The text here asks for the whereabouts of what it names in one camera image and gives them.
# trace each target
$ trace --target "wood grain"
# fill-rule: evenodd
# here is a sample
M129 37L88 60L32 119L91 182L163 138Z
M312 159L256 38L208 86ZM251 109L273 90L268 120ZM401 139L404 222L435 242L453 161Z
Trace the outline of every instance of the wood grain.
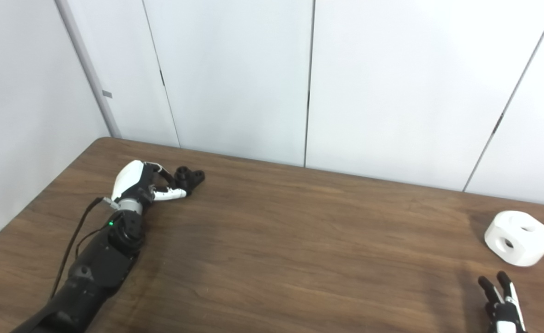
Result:
M544 206L116 139L100 139L0 233L0 332L40 308L88 203L130 160L206 171L156 203L147 246L92 333L483 333L477 277L506 270L544 333L544 259L484 244L502 210ZM109 215L99 206L82 234Z

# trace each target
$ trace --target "wall seam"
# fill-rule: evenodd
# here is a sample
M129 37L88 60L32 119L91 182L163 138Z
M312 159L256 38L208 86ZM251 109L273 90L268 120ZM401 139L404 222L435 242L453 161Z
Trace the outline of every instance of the wall seam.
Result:
M78 42L77 32L75 31L76 24L74 23L74 17L66 1L67 0L54 0L54 4L56 4L56 8L58 8L58 13L62 19L62 23L67 30L69 38L71 39L71 44L75 49L75 53L79 59L79 64L85 73L85 77L93 93L93 97L95 97L97 107L101 112L101 116L105 122L105 126L107 127L107 131L111 137L122 138L122 134L120 133L120 129L116 124L116 120L111 112L111 109L107 102L103 100L103 88L101 87L97 73L93 69L90 61L87 61L86 59L86 56L89 56L86 52L86 48L84 44Z
M311 105L311 73L312 73L312 44L315 34L315 7L317 0L312 0L312 15L311 15L311 42L309 47L309 72L307 83L307 114L305 120L305 150L303 156L303 168L307 167L307 144L308 144L308 122L309 122L309 109Z
M155 51L155 57L157 59L157 65L159 66L159 72L161 80L163 81L163 89L165 90L165 96L167 97L167 105L169 106L169 113L171 114L171 122L173 122L173 128L175 130L175 135L177 137L177 143L179 147L181 146L181 140L179 139L179 131L177 131L177 125L175 125L175 117L173 116L173 109L171 108L171 101L169 99L169 93L167 91L167 85L165 84L165 79L163 78L163 71L160 66L159 54L157 53L157 46L155 44L155 38L153 37L153 30L151 28L151 22L149 21L149 13L147 13L147 6L145 5L145 0L142 0L142 8L145 10L145 17L147 18L147 25L149 26L149 32L151 34L151 42L153 43L153 50Z
M532 53L525 65L525 68L523 69L523 72L520 74L518 82L516 82L516 85L514 86L514 89L512 90L512 93L510 93L510 97L508 97L508 101L506 102L506 105L504 106L504 109L502 110L502 114L500 114L500 118L498 118L498 121L496 122L494 129L492 130L491 135L489 135L488 141L485 143L485 146L483 147L483 150L481 150L481 154L479 154L479 158L477 158L477 161L475 162L475 166L473 166L473 169L469 175L469 178L467 179L462 192L467 191L467 187L469 186L471 180L473 179L473 175L475 175L475 171L477 171L477 167L479 167L479 163L481 163L481 160L483 159L483 156L485 155L485 152L487 151L489 144L491 143L492 139L494 138L494 135L496 134L496 131L498 130L498 127L502 123L502 119L506 115L506 111L508 111L508 107L512 103L512 100L514 99L514 96L516 95L517 90L520 87L520 84L522 80L525 78L525 74L527 70L529 70L529 67L532 63L532 60L534 59L535 55L537 54L537 51L539 47L541 46L541 42L544 39L544 29L541 33L540 38L537 41L537 44L534 46L534 49L532 50Z

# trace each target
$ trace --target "white block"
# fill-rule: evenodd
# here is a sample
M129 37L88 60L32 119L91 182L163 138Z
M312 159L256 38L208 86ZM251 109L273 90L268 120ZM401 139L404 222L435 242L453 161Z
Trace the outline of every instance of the white block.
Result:
M502 211L485 231L485 243L509 264L532 266L544 255L544 224L522 211Z

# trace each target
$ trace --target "black cable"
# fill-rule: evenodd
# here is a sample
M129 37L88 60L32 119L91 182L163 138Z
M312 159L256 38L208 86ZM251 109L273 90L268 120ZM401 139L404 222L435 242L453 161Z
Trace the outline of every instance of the black cable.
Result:
M81 221L79 221L79 224L77 225L77 229L75 229L75 232L73 233L73 236L71 237L71 240L68 242L67 250L64 252L64 257L62 257L62 263L60 263L60 268L58 268L58 276L56 276L56 280L54 281L54 286L52 286L52 293L50 293L50 300L54 297L56 294L56 289L58 288L58 283L60 283L60 278L62 277L62 272L64 271L64 266L67 264L68 255L71 252L71 248L73 247L73 244L75 242L75 239L77 238L77 235L79 234L79 231L81 230L81 227L83 226L83 223L85 222L86 216L89 214L89 212L97 206L98 203L103 200L102 197L97 197L89 206L86 208L85 213L83 213L83 216L81 217Z
M89 232L88 234L86 234L85 237L83 237L81 240L79 240L78 244L77 244L77 247L75 247L75 259L77 259L79 257L79 247L81 246L81 244L87 239L89 238L90 236L93 236L94 234L97 234L98 232L100 232L101 230L103 230L105 228L105 226L99 228L99 229L96 229L96 230L93 230L92 232Z

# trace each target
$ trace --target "black robotic finger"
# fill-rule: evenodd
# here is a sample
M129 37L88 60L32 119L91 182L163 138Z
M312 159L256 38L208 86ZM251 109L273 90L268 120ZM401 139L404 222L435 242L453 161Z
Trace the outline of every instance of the black robotic finger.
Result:
M496 303L504 303L504 300L502 297L500 297L498 289L496 289L494 284L491 283L488 278L485 276L480 276L479 279L477 279L477 282L483 289L483 292L485 292L485 297L487 297L488 302L491 303L492 306L495 306Z
M500 286L502 286L502 289L504 291L504 298L506 297L512 297L513 299L516 297L514 294L514 288L512 281L508 277L508 274L504 271L498 272L498 275L496 275L498 278L498 282L500 282Z

